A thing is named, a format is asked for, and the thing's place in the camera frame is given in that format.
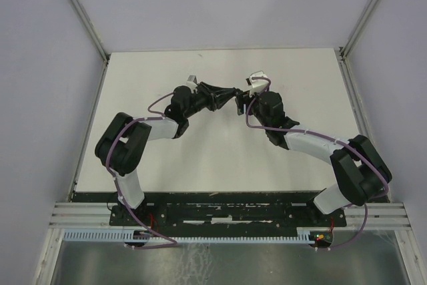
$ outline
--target enclosure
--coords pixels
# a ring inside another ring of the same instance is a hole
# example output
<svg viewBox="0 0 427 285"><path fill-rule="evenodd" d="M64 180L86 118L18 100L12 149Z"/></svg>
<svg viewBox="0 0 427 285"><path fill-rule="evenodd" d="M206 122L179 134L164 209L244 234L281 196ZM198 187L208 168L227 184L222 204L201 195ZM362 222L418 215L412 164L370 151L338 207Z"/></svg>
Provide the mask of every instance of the enclosure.
<svg viewBox="0 0 427 285"><path fill-rule="evenodd" d="M1 0L1 283L427 283L426 2ZM149 141L137 167L151 226L179 246L123 247L143 228L117 212L95 155L115 115L148 116L189 75L244 89L257 71L306 132L368 137L392 172L388 197L366 219L351 206L330 227L300 220L294 204L335 171L271 144L231 99L179 139ZM362 224L343 248L309 246L328 230L344 243Z"/></svg>

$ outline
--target white wall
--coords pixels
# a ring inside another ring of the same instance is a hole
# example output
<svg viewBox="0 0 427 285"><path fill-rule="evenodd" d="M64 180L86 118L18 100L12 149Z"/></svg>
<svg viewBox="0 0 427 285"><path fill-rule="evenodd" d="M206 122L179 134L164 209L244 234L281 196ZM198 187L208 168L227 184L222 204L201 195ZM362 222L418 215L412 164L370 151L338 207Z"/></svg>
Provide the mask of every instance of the white wall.
<svg viewBox="0 0 427 285"><path fill-rule="evenodd" d="M0 0L0 284L30 284L102 61L67 0Z"/></svg>
<svg viewBox="0 0 427 285"><path fill-rule="evenodd" d="M350 57L374 139L427 258L427 0L383 0Z"/></svg>
<svg viewBox="0 0 427 285"><path fill-rule="evenodd" d="M337 47L367 0L80 0L105 48Z"/></svg>

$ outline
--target robotic arm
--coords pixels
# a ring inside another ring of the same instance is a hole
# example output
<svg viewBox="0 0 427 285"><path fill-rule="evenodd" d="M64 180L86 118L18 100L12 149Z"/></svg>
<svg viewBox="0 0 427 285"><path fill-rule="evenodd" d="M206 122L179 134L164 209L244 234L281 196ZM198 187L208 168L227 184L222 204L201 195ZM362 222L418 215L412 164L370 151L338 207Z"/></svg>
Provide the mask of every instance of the robotic arm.
<svg viewBox="0 0 427 285"><path fill-rule="evenodd" d="M118 141L109 161L109 167L118 173L117 183L129 206L137 208L144 200L139 185L136 167L141 160L147 141L161 138L179 138L189 126L188 118L203 108L210 111L221 109L239 92L236 88L222 88L197 84L195 76L190 76L187 84L176 87L171 103L165 109L165 117L147 118L131 125ZM126 113L118 113L98 141L95 155L103 166L114 140L133 118Z"/></svg>
<svg viewBox="0 0 427 285"><path fill-rule="evenodd" d="M147 141L181 137L189 126L189 117L203 108L210 111L221 109L233 97L236 98L238 114L254 115L262 128L266 128L266 135L275 146L303 152L332 165L337 183L308 202L315 216L329 214L348 204L362 206L381 192L383 183L366 164L356 163L360 161L357 155L336 141L308 134L307 127L290 119L284 112L280 94L269 91L269 81L264 79L266 75L262 71L252 74L247 79L248 90L242 91L197 83L195 76L190 76L186 85L173 91L164 117L147 118L131 125L114 148L109 164L118 173L117 182L130 207L137 208L144 199L136 167ZM103 134L95 149L95 155L103 166L113 141L132 120L131 116L119 113ZM390 182L391 173L368 138L357 135L354 139L339 140L363 155L387 183Z"/></svg>
<svg viewBox="0 0 427 285"><path fill-rule="evenodd" d="M255 127L265 128L268 139L275 146L303 152L332 165L337 183L321 191L308 202L314 211L330 214L349 204L362 206L378 195L384 187L367 164L356 164L360 158L338 145L337 141L343 141L366 158L380 172L387 184L391 181L390 170L367 137L357 135L353 139L335 138L335 141L330 141L322 134L308 134L311 131L306 126L285 115L280 94L268 91L268 81L265 79L267 76L262 71L252 74L247 79L249 89L240 92L236 97L238 114L254 115L262 124ZM249 111L246 111L246 106L251 106Z"/></svg>

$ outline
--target floor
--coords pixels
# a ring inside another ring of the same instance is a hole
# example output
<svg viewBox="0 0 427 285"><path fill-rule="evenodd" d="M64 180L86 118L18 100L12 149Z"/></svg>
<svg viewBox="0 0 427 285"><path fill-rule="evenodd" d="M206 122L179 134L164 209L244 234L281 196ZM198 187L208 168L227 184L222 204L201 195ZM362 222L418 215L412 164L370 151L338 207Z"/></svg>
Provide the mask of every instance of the floor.
<svg viewBox="0 0 427 285"><path fill-rule="evenodd" d="M335 234L337 244L353 235ZM115 243L64 242L56 284L410 285L394 232L365 232L357 244L335 252L289 244L183 244L132 251Z"/></svg>
<svg viewBox="0 0 427 285"><path fill-rule="evenodd" d="M115 190L94 149L117 112L149 116L147 106L185 84L189 75L211 85L245 90L245 79L259 70L271 78L271 90L281 94L292 119L337 137L358 134L333 49L113 53L76 191ZM157 110L167 104L159 103ZM264 131L246 127L233 101L214 113L203 110L189 122L181 138L151 141L145 147L137 168L144 191L322 190L335 182L328 164L277 148Z"/></svg>

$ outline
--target purple cable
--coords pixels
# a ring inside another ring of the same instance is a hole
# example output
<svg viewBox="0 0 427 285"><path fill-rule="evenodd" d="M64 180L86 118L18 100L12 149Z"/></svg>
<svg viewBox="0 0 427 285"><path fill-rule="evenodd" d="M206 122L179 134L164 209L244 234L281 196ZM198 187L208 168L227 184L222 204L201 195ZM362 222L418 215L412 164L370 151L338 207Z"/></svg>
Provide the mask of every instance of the purple cable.
<svg viewBox="0 0 427 285"><path fill-rule="evenodd" d="M265 92L265 91L267 91L270 88L270 85L272 84L272 81L270 79L266 78L266 77L253 77L252 79L262 79L262 80L268 81L267 87L265 87L263 90L261 90L260 94L263 93L263 92ZM375 198L387 195L387 193L388 193L388 184L387 184L386 179L381 175L381 173L361 153L359 153L352 146L344 143L343 141L336 140L335 138L332 138L330 136L327 136L327 135L324 135L322 133L318 133L318 132L315 132L315 131L310 131L310 130L306 131L306 130L303 130L303 129L284 129L284 128L274 128L274 127L252 126L252 125L250 125L249 124L249 112L250 112L250 110L252 108L252 105L254 104L255 100L256 100L255 98L252 99L252 101L250 102L250 104L248 106L248 109L246 110L245 119L246 119L246 125L249 128L264 129L264 130L271 130L271 131L284 131L284 132L290 132L290 133L304 133L304 134L309 134L309 135L313 135L313 136L316 136L316 137L320 137L320 138L323 138L325 140L332 141L332 142L337 143L337 144L339 144L341 146L344 146L345 148L347 148L348 150L350 150L354 155L356 155L357 157L359 157L360 160L364 164L366 164L377 175L377 177L382 182L382 184L384 186L384 191L381 194L375 196ZM345 245L351 244L352 242L354 242L355 240L357 240L360 237L360 235L363 232L363 229L365 228L366 221L368 219L368 207L367 207L366 204L364 204L364 207L365 207L365 218L364 218L362 226L360 227L360 229L357 232L357 234L351 240L348 240L347 242L344 242L344 243L342 243L340 245L337 245L337 246L334 246L332 248L329 248L328 250L340 248L340 247L343 247Z"/></svg>
<svg viewBox="0 0 427 285"><path fill-rule="evenodd" d="M158 103L159 101L161 101L162 99L165 99L166 97L169 97L172 93L167 94L165 96L163 96L162 98L160 98L159 100L155 101L153 104L151 104L148 108L150 109L151 107L153 107L156 103ZM152 113L160 113L159 111L150 111ZM111 145L111 148L108 151L107 154L107 159L105 160L105 168L107 168L107 171L113 176L114 179L114 185L115 188L117 189L117 195L119 196L119 198L121 198L123 205L126 207L127 211L129 212L129 214L132 216L132 218L142 227L144 227L148 232L151 232L153 235L156 235L160 238L163 238L164 240L167 240L169 242L171 242L171 244L160 244L160 245L153 245L153 246L148 246L148 247L137 247L137 249L139 250L152 250L155 248L168 248L168 247L173 247L176 246L178 243L176 240L173 240L172 238L169 238L163 234L160 234L159 232L156 232L155 230L152 230L151 228L149 228L147 225L145 225L141 220L139 220L139 218L132 212L131 207L129 206L129 204L126 202L126 199L123 197L123 193L121 192L120 186L119 186L119 182L117 181L117 175L115 172L113 172L111 170L111 168L109 167L109 162L111 160L111 155L113 154L113 150L116 147L118 141L120 140L120 137L134 124L137 123L139 121L144 121L144 120L162 120L163 117L149 117L147 119L145 118L136 118L134 120L132 120L130 123L128 123L117 135L117 137L114 139L113 144Z"/></svg>
<svg viewBox="0 0 427 285"><path fill-rule="evenodd" d="M172 93L169 93L169 94L167 94L167 95L164 95L163 97L161 97L161 98L159 98L158 100L156 100L155 102L153 102L150 106L148 106L148 109L147 109L147 110L148 110L150 113L156 113L156 114L158 114L158 115L161 115L162 117L165 117L165 114L164 114L164 113L162 113L161 111L151 110L151 108L152 108L155 104L157 104L159 101L161 101L161 100L165 99L166 97L172 96L172 95L173 95L173 92L172 92Z"/></svg>

